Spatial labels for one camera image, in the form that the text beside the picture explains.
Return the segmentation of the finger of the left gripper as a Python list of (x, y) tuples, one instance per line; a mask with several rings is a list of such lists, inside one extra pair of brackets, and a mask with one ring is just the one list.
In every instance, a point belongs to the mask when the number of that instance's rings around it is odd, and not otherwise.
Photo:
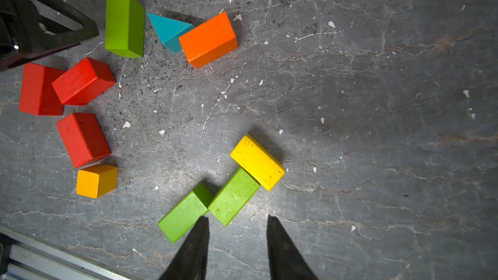
[[(35, 1), (72, 19), (72, 30), (41, 15)], [(97, 24), (63, 0), (1, 0), (1, 71), (70, 49), (99, 34)]]

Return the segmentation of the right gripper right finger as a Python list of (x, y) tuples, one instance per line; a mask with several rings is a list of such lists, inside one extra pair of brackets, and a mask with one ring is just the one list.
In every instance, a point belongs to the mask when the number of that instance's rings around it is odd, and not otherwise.
[(268, 216), (267, 247), (271, 279), (318, 279), (276, 216)]

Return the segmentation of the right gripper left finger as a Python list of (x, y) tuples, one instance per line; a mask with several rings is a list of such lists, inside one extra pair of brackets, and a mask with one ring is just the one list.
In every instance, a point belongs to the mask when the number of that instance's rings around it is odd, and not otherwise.
[(209, 239), (209, 220), (201, 216), (160, 279), (205, 279)]

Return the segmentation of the green block pair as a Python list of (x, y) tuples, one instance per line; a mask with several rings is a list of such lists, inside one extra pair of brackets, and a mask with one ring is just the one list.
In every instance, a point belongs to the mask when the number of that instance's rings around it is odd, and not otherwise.
[(260, 184), (240, 167), (215, 195), (208, 210), (227, 226), (259, 190)]
[(208, 212), (213, 195), (208, 188), (199, 183), (181, 202), (179, 202), (158, 226), (166, 237), (175, 243), (192, 228), (197, 220)]

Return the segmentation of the red block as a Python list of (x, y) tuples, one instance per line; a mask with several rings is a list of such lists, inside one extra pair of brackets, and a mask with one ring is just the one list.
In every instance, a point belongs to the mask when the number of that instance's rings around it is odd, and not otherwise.
[(116, 84), (108, 64), (86, 57), (52, 82), (64, 105), (84, 106)]
[(52, 82), (65, 71), (34, 63), (24, 65), (19, 111), (45, 116), (61, 116), (64, 105), (60, 102)]
[(57, 122), (57, 128), (75, 168), (111, 155), (95, 114), (70, 114)]

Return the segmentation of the yellow rectangular block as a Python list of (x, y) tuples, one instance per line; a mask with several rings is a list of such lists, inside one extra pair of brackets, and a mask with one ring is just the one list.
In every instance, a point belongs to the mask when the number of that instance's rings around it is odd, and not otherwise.
[(282, 164), (249, 134), (238, 142), (230, 156), (267, 191), (285, 175)]

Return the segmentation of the teal triangle block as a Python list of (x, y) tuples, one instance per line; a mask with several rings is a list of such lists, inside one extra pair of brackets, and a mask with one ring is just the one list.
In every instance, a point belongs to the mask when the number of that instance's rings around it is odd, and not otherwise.
[(173, 53), (182, 51), (179, 37), (194, 29), (190, 23), (181, 22), (175, 19), (147, 14), (161, 43)]

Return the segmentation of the orange rectangular block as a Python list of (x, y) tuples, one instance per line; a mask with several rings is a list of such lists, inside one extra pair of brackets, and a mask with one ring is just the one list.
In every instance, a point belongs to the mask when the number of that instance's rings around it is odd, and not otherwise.
[(238, 48), (236, 34), (226, 12), (179, 37), (188, 62), (200, 69)]

